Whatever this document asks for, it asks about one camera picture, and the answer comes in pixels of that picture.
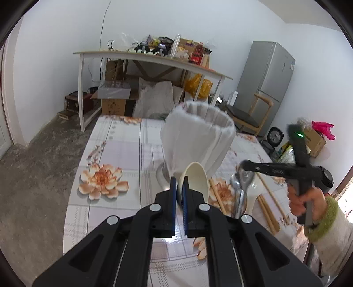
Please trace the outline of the person's right hand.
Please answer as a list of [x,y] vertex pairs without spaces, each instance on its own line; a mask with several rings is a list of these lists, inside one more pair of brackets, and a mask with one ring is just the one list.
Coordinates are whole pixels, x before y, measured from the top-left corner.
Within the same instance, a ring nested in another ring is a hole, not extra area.
[[291,213],[296,216],[302,216],[308,213],[309,204],[312,205],[312,220],[313,222],[320,221],[325,215],[328,203],[320,188],[312,187],[305,194],[298,196],[294,186],[288,186],[288,199],[290,200],[289,206]]

